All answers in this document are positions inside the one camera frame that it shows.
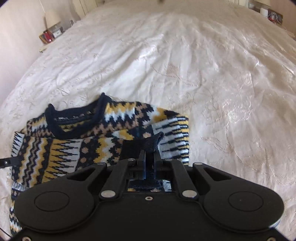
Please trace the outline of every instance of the bed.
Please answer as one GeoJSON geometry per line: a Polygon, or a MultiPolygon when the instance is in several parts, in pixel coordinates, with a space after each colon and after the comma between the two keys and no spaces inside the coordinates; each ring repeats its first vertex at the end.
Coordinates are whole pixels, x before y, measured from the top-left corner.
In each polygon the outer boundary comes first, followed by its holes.
{"type": "MultiPolygon", "coordinates": [[[[105,92],[189,117],[190,164],[204,162],[283,199],[278,230],[296,237],[296,41],[224,0],[116,0],[89,13],[28,69],[0,108],[0,157],[14,131],[52,103],[105,92]]],[[[0,170],[9,230],[10,173],[0,170]]]]}

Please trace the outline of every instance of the sweater neckline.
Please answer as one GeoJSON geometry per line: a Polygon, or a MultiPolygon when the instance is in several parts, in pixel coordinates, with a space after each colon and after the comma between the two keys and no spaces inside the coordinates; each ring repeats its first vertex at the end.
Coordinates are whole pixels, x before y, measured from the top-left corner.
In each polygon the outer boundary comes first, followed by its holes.
{"type": "Polygon", "coordinates": [[[111,102],[111,98],[106,96],[105,93],[102,93],[97,100],[84,107],[58,111],[52,104],[49,104],[45,110],[47,128],[57,139],[80,138],[81,135],[90,131],[102,120],[108,102],[111,102]],[[73,127],[69,131],[64,131],[60,126],[74,124],[81,121],[85,122],[73,127]]]}

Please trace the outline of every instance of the patterned sweater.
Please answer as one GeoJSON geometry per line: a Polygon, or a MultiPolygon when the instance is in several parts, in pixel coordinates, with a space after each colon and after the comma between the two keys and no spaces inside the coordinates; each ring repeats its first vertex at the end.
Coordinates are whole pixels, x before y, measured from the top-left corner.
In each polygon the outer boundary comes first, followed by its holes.
{"type": "MultiPolygon", "coordinates": [[[[187,117],[149,104],[116,102],[104,93],[81,108],[56,111],[50,104],[15,133],[12,156],[21,165],[12,168],[11,233],[21,230],[14,202],[22,191],[94,163],[138,158],[141,149],[188,164],[188,138],[187,117]]],[[[164,183],[150,188],[164,190],[164,183]]]]}

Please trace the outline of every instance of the white lamp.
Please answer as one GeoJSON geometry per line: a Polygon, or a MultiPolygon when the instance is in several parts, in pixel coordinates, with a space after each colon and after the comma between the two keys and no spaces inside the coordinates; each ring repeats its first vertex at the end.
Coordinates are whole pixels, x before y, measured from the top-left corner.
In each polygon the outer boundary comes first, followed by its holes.
{"type": "Polygon", "coordinates": [[[261,15],[268,17],[268,7],[271,6],[270,0],[256,0],[256,2],[262,3],[262,7],[260,8],[261,15]]]}
{"type": "Polygon", "coordinates": [[[55,10],[45,12],[45,20],[47,29],[52,32],[55,38],[62,34],[63,28],[61,26],[57,26],[61,22],[61,18],[55,10]]]}

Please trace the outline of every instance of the lamp base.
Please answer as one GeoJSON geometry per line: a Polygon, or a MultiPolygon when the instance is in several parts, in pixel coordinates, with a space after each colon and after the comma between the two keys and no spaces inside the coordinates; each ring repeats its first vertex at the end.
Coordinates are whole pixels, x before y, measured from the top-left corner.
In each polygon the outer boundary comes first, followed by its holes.
{"type": "Polygon", "coordinates": [[[267,18],[268,17],[268,10],[262,7],[262,8],[260,8],[260,14],[267,18]]]}

